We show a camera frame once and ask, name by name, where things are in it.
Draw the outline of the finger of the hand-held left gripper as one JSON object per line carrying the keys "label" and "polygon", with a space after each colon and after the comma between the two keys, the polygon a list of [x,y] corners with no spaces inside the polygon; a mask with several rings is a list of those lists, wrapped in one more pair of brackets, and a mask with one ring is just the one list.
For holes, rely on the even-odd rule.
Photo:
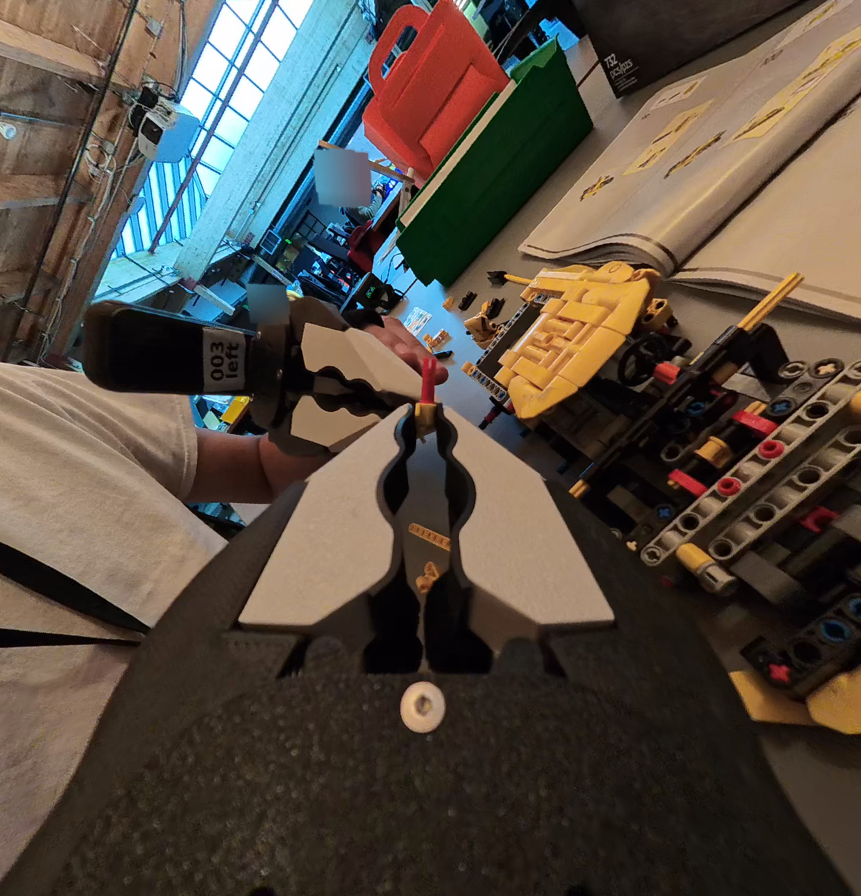
{"label": "finger of the hand-held left gripper", "polygon": [[362,412],[339,407],[323,409],[316,397],[297,401],[288,427],[289,454],[339,454],[389,414],[389,409]]}
{"label": "finger of the hand-held left gripper", "polygon": [[334,380],[348,392],[390,405],[423,397],[422,375],[362,330],[306,323],[301,352],[310,374]]}

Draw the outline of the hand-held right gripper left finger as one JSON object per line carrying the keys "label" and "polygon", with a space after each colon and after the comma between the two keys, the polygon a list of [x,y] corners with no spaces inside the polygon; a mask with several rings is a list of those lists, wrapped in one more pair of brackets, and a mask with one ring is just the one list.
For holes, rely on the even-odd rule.
{"label": "hand-held right gripper left finger", "polygon": [[396,519],[409,493],[413,405],[312,475],[239,617],[245,630],[330,636],[367,671],[414,671],[420,603]]}

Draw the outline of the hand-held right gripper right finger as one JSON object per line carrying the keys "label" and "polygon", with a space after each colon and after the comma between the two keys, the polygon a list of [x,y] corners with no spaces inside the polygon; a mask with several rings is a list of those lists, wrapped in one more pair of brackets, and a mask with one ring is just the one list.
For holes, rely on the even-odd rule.
{"label": "hand-held right gripper right finger", "polygon": [[425,607],[433,670],[489,670],[514,642],[610,628],[615,613],[545,479],[438,407],[450,557]]}

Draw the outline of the yellow black toy car model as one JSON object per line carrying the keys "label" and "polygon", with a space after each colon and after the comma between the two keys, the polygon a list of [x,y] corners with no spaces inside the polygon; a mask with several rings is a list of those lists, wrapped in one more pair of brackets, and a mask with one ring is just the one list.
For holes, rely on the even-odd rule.
{"label": "yellow black toy car model", "polygon": [[731,678],[750,717],[861,735],[861,359],[792,359],[795,273],[701,351],[660,275],[541,270],[463,371],[579,464],[571,495],[668,586],[772,613]]}

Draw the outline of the person's left hand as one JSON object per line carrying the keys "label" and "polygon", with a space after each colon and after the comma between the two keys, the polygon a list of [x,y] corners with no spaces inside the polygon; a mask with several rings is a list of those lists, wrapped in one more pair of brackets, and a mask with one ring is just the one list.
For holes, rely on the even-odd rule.
{"label": "person's left hand", "polygon": [[386,346],[418,375],[423,375],[425,359],[436,362],[434,382],[437,386],[444,384],[448,378],[447,367],[441,365],[424,343],[407,330],[402,321],[394,317],[382,317],[381,323],[369,323],[364,330]]}

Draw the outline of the small yellow black subassembly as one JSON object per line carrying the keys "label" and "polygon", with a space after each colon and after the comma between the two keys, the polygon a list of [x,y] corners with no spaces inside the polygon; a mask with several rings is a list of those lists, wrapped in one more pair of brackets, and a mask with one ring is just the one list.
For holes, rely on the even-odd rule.
{"label": "small yellow black subassembly", "polygon": [[497,336],[502,324],[496,319],[506,303],[505,298],[493,298],[485,301],[474,317],[465,321],[466,333],[481,349],[486,349]]}

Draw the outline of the white ceiling device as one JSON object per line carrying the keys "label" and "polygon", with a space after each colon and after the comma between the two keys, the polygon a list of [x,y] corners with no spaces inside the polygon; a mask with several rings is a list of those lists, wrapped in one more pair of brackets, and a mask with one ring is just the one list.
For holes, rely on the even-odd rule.
{"label": "white ceiling device", "polygon": [[141,88],[130,123],[138,151],[155,163],[183,161],[201,130],[198,116],[164,95],[155,83],[145,83]]}

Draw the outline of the green storage bin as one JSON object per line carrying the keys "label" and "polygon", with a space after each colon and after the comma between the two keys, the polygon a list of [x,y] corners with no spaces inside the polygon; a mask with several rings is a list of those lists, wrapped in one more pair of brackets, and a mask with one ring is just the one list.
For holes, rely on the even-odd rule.
{"label": "green storage bin", "polygon": [[593,131],[565,51],[515,66],[396,222],[416,279],[451,286]]}

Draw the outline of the orange carry bag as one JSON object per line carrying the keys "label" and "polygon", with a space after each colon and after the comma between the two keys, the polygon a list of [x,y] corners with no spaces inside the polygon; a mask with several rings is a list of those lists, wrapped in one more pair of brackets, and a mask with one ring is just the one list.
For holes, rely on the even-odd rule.
{"label": "orange carry bag", "polygon": [[385,158],[427,181],[474,118],[509,84],[468,17],[450,1],[399,7],[368,65],[362,123]]}

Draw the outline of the building instruction booklet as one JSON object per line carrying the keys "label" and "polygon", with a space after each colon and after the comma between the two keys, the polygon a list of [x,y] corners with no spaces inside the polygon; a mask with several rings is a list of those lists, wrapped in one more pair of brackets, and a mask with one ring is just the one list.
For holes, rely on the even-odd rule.
{"label": "building instruction booklet", "polygon": [[861,321],[861,1],[664,87],[519,251]]}

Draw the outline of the toy car set box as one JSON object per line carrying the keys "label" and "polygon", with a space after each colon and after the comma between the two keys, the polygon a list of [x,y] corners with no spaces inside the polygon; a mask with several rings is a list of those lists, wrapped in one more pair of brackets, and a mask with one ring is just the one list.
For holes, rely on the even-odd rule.
{"label": "toy car set box", "polygon": [[816,2],[576,1],[604,77],[622,100],[673,73],[728,61]]}

